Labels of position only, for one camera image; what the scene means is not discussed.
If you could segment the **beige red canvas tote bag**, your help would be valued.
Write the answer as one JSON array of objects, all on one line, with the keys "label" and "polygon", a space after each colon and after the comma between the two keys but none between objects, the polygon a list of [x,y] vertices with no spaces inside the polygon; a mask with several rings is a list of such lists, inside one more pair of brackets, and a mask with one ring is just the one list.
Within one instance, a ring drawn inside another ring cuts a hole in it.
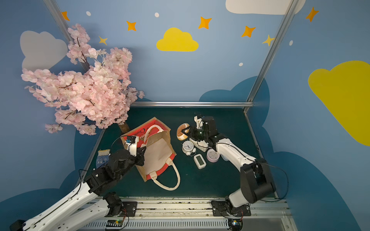
[{"label": "beige red canvas tote bag", "polygon": [[[171,129],[162,121],[153,117],[146,123],[124,134],[120,139],[126,143],[129,136],[136,136],[137,148],[146,148],[144,164],[136,165],[138,172],[145,182],[153,181],[156,185],[167,191],[174,191],[180,186],[180,173],[173,162],[176,152],[171,145]],[[177,183],[173,187],[163,185],[158,181],[158,176],[163,174],[168,167],[173,167]]]}]

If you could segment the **white twin bell alarm clock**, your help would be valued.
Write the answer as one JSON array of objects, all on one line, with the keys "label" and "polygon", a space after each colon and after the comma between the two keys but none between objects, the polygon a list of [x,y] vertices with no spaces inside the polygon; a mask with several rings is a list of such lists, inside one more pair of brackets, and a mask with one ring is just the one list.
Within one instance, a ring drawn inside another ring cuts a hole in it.
[{"label": "white twin bell alarm clock", "polygon": [[191,156],[195,154],[196,148],[192,141],[184,141],[182,144],[182,151],[186,156]]}]

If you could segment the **small white digital clock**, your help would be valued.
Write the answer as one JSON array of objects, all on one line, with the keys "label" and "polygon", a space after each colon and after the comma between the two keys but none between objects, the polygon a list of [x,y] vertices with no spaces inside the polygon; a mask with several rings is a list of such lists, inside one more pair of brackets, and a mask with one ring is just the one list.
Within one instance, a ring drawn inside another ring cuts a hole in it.
[{"label": "small white digital clock", "polygon": [[206,167],[206,162],[201,154],[196,154],[193,159],[198,169]]}]

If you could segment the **white rectangular digital clock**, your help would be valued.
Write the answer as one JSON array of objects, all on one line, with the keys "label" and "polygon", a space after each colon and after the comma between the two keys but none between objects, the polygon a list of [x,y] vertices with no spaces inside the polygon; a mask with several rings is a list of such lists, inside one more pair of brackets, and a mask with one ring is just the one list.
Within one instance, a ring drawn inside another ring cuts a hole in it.
[{"label": "white rectangular digital clock", "polygon": [[208,149],[210,148],[209,147],[209,145],[208,145],[208,143],[206,142],[206,141],[197,141],[196,142],[196,145],[197,145],[197,147],[201,150],[201,151],[203,151],[203,152],[207,152],[208,151]]}]

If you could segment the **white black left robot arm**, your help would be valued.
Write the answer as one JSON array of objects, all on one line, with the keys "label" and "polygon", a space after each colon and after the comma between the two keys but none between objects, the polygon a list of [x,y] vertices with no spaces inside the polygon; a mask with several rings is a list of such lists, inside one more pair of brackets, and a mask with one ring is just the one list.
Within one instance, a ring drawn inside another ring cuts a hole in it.
[{"label": "white black left robot arm", "polygon": [[54,205],[28,220],[17,220],[11,231],[76,231],[96,219],[126,217],[122,200],[109,190],[135,165],[143,165],[146,148],[120,149],[104,166],[94,170],[79,186]]}]

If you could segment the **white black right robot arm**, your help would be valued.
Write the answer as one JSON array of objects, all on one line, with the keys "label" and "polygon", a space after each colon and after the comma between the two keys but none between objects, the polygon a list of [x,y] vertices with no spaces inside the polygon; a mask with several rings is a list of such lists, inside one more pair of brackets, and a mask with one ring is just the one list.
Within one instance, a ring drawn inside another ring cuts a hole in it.
[{"label": "white black right robot arm", "polygon": [[195,126],[182,129],[201,148],[213,149],[224,156],[240,172],[240,189],[227,198],[234,208],[255,203],[276,191],[270,166],[263,158],[255,158],[238,148],[219,133],[212,116],[195,116]]}]

